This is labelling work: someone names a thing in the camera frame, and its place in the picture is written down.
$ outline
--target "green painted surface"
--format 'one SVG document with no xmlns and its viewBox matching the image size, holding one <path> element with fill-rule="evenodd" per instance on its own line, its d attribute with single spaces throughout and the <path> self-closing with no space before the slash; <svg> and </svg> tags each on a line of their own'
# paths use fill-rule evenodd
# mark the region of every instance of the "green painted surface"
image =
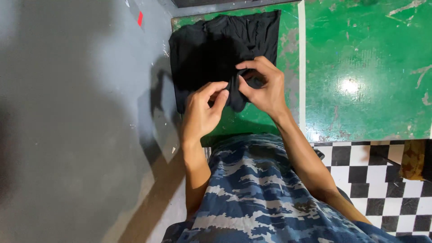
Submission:
<svg viewBox="0 0 432 243">
<path fill-rule="evenodd" d="M 299 22 L 297 3 L 282 3 L 253 9 L 176 18 L 172 20 L 172 25 L 175 31 L 183 25 L 193 24 L 203 19 L 211 20 L 220 14 L 242 16 L 279 9 L 281 10 L 281 17 L 276 66 L 285 71 L 286 103 L 297 118 L 299 113 Z M 203 145 L 212 145 L 215 141 L 233 134 L 262 132 L 279 133 L 270 117 L 258 110 L 253 104 L 247 103 L 245 109 L 240 113 L 233 112 L 231 108 L 225 107 L 220 123 L 213 132 L 203 138 L 202 143 Z"/>
<path fill-rule="evenodd" d="M 172 20 L 173 29 L 219 14 L 281 9 L 277 67 L 299 115 L 297 3 Z M 432 1 L 317 0 L 305 3 L 306 130 L 310 142 L 429 138 L 432 122 Z M 205 145 L 233 134 L 272 132 L 254 105 L 225 108 Z"/>
</svg>

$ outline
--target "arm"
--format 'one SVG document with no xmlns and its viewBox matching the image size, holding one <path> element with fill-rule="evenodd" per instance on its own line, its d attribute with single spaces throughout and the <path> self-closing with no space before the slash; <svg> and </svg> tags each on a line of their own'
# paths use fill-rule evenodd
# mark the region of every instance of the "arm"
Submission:
<svg viewBox="0 0 432 243">
<path fill-rule="evenodd" d="M 181 147 L 186 166 L 186 210 L 190 218 L 200 207 L 210 179 L 201 138 L 219 123 L 229 92 L 227 82 L 208 83 L 187 99 L 186 112 L 181 128 Z M 216 97 L 213 107 L 208 101 Z"/>
<path fill-rule="evenodd" d="M 334 207 L 349 220 L 370 224 L 366 217 L 339 193 L 330 172 L 295 123 L 285 103 L 283 73 L 265 57 L 242 62 L 237 68 L 253 68 L 263 76 L 264 85 L 258 90 L 248 86 L 240 77 L 239 90 L 258 109 L 273 119 L 281 133 L 288 158 L 310 194 Z"/>
</svg>

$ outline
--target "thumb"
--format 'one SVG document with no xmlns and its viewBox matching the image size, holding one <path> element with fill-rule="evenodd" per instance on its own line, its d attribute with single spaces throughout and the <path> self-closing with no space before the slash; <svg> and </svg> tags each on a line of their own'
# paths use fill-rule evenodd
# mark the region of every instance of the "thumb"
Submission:
<svg viewBox="0 0 432 243">
<path fill-rule="evenodd" d="M 222 90 L 219 95 L 216 97 L 215 103 L 211 108 L 213 112 L 221 114 L 223 107 L 225 107 L 226 100 L 228 99 L 229 91 Z"/>
<path fill-rule="evenodd" d="M 251 99 L 251 96 L 254 92 L 254 88 L 250 87 L 249 84 L 246 82 L 246 80 L 242 76 L 238 76 L 239 80 L 239 86 L 238 90 L 244 94 L 248 99 Z"/>
</svg>

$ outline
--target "left hand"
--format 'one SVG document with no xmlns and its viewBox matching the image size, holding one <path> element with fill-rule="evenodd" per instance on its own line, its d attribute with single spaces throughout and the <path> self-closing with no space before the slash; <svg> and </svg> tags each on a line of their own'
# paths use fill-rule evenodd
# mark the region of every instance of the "left hand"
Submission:
<svg viewBox="0 0 432 243">
<path fill-rule="evenodd" d="M 181 128 L 183 147 L 199 144 L 200 139 L 218 125 L 229 95 L 229 91 L 224 90 L 227 85 L 224 81 L 207 83 L 189 95 Z M 208 101 L 215 95 L 214 105 L 210 108 Z"/>
</svg>

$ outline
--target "hand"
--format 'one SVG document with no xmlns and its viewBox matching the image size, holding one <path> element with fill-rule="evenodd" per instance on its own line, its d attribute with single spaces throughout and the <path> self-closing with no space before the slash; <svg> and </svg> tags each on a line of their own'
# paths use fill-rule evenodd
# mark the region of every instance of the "hand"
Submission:
<svg viewBox="0 0 432 243">
<path fill-rule="evenodd" d="M 250 87 L 245 79 L 239 76 L 238 90 L 258 109 L 267 113 L 272 119 L 288 110 L 285 103 L 283 72 L 277 69 L 267 58 L 256 57 L 253 61 L 244 61 L 235 67 L 237 69 L 252 68 L 263 76 L 264 85 L 261 89 Z"/>
<path fill-rule="evenodd" d="M 218 125 L 229 95 L 229 91 L 224 90 L 227 85 L 227 82 L 207 83 L 189 95 L 182 125 L 183 146 L 196 145 Z M 215 101 L 210 108 L 211 98 Z"/>
</svg>

